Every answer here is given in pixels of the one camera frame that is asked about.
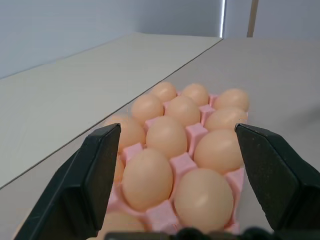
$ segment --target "pink egg tray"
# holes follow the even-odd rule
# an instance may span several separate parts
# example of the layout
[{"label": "pink egg tray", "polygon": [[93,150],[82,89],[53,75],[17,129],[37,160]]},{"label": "pink egg tray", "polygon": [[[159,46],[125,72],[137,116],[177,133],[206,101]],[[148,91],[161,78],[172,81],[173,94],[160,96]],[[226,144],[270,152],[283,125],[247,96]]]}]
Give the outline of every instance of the pink egg tray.
[{"label": "pink egg tray", "polygon": [[[197,168],[197,165],[192,160],[192,158],[194,156],[197,144],[208,133],[208,130],[203,126],[207,118],[215,111],[212,108],[212,105],[216,98],[217,95],[211,94],[209,96],[208,104],[199,107],[201,112],[200,123],[196,123],[185,128],[188,141],[188,151],[180,156],[173,157],[169,160],[174,177],[174,184],[169,199],[165,200],[155,207],[149,208],[145,212],[139,212],[132,209],[124,199],[121,190],[121,183],[117,185],[114,184],[108,202],[107,213],[113,211],[126,212],[132,216],[137,217],[142,223],[145,224],[146,229],[150,232],[165,232],[167,234],[175,234],[181,228],[187,227],[180,222],[179,217],[175,213],[173,198],[177,185],[182,176],[187,172]],[[164,109],[167,108],[168,104],[169,102],[165,102],[163,104]],[[150,119],[145,122],[144,130],[146,132],[156,119],[157,118]],[[144,148],[145,146],[140,143],[124,148],[121,154],[123,164],[126,165],[126,163],[128,163],[135,154],[139,153]],[[228,172],[224,175],[224,177],[226,178],[232,189],[234,206],[230,221],[224,226],[224,229],[222,230],[237,234],[239,233],[239,224],[236,219],[236,210],[243,188],[244,169],[240,168],[238,170]]]}]

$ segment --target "gray table surface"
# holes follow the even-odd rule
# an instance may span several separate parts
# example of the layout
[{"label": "gray table surface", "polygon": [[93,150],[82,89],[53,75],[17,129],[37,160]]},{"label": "gray table surface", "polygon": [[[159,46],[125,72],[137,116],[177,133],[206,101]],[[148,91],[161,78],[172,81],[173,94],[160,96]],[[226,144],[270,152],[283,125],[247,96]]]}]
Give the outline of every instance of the gray table surface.
[{"label": "gray table surface", "polygon": [[[282,135],[303,159],[320,170],[319,76],[320,42],[247,38],[222,40],[165,80],[180,90],[194,82],[216,94],[234,87],[246,90],[251,99],[249,124]],[[13,234],[54,171],[80,146],[84,137],[77,138],[0,191],[1,218],[10,219],[1,226],[1,239]],[[237,216],[241,230],[250,226],[270,230],[248,179],[244,181]]]}]

